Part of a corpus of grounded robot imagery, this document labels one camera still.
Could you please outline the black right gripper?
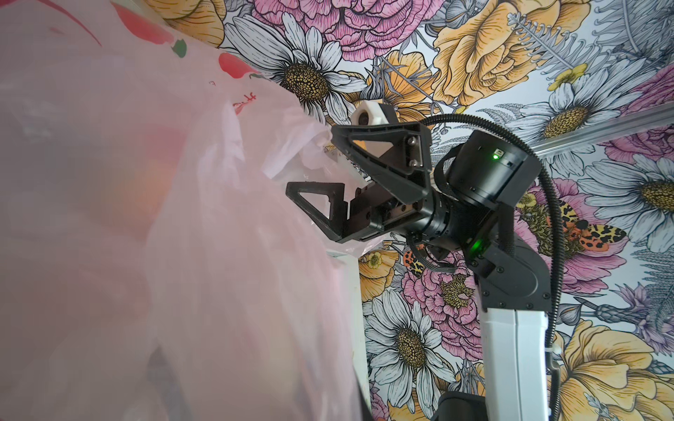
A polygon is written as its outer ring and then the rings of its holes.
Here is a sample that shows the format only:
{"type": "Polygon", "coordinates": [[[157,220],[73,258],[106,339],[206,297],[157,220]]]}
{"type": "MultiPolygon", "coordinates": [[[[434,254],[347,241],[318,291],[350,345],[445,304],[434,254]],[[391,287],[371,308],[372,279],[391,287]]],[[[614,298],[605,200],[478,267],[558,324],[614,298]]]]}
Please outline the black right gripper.
{"type": "Polygon", "coordinates": [[[375,183],[348,204],[345,184],[288,182],[285,194],[331,241],[395,233],[412,243],[457,250],[456,202],[431,191],[431,131],[419,122],[334,126],[332,142],[375,183]]]}

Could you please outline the pink plastic bag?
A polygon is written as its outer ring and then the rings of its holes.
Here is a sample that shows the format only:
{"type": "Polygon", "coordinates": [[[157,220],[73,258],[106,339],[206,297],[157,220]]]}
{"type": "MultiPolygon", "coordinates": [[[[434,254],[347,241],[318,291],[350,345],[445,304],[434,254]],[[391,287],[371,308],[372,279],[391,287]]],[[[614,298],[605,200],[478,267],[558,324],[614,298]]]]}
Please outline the pink plastic bag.
{"type": "Polygon", "coordinates": [[[1,417],[361,420],[289,92],[111,1],[1,4],[1,417]]]}

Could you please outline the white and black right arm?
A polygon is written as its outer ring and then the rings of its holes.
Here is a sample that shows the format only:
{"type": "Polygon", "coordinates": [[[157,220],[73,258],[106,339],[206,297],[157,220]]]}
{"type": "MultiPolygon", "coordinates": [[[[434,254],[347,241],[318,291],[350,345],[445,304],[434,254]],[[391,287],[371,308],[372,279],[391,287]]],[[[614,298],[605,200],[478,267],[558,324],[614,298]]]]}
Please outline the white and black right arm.
{"type": "Polygon", "coordinates": [[[560,213],[550,214],[553,257],[546,263],[514,231],[514,210],[527,188],[542,184],[556,201],[535,152],[507,129],[472,116],[463,144],[437,164],[431,120],[383,126],[335,126],[335,146],[371,178],[346,201],[338,182],[291,182],[288,198],[338,243],[398,233],[424,264],[448,274],[446,258],[462,252],[477,280],[485,317],[484,397],[448,391],[435,420],[555,420],[560,398],[553,337],[563,283],[560,213]]]}

